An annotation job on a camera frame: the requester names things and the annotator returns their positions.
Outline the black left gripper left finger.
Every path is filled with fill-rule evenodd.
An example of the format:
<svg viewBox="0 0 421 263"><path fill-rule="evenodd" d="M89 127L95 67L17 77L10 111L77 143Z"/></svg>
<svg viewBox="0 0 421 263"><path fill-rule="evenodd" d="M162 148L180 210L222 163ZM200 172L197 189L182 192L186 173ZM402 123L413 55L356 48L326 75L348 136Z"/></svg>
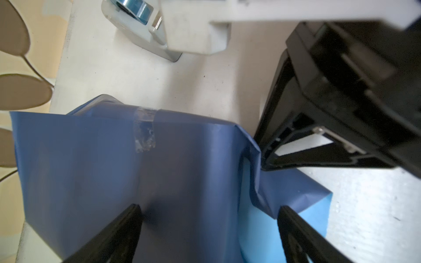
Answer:
<svg viewBox="0 0 421 263"><path fill-rule="evenodd" d="M143 215L130 205L65 263L131 263L138 245Z"/></svg>

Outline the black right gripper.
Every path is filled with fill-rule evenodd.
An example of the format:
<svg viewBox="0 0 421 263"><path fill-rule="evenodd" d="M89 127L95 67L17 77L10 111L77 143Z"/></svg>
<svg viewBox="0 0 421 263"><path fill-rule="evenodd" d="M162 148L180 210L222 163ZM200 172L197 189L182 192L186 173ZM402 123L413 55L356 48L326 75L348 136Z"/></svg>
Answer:
<svg viewBox="0 0 421 263"><path fill-rule="evenodd" d="M301 94L341 124L302 124ZM329 144L277 155L311 135ZM399 166L421 175L421 26L304 21L287 40L255 141L265 171Z"/></svg>

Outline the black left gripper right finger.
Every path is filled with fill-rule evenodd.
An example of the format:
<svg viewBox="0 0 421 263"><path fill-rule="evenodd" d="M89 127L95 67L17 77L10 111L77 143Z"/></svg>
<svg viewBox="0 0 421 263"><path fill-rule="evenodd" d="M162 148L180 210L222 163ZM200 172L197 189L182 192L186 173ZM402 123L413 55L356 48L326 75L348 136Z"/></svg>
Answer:
<svg viewBox="0 0 421 263"><path fill-rule="evenodd" d="M288 263L351 262L289 206L280 208L277 224Z"/></svg>

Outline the blue wrapping paper sheet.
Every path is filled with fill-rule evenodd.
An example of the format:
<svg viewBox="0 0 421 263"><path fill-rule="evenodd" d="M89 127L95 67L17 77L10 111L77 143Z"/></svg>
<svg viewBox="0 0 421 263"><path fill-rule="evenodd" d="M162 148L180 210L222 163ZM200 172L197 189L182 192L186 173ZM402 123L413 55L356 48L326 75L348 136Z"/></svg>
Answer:
<svg viewBox="0 0 421 263"><path fill-rule="evenodd" d="M332 193L297 169L261 170L237 124L157 110L137 153L137 106L98 96L67 115L11 112L25 218L61 257L129 205L144 216L139 263L283 263L282 206L325 236Z"/></svg>

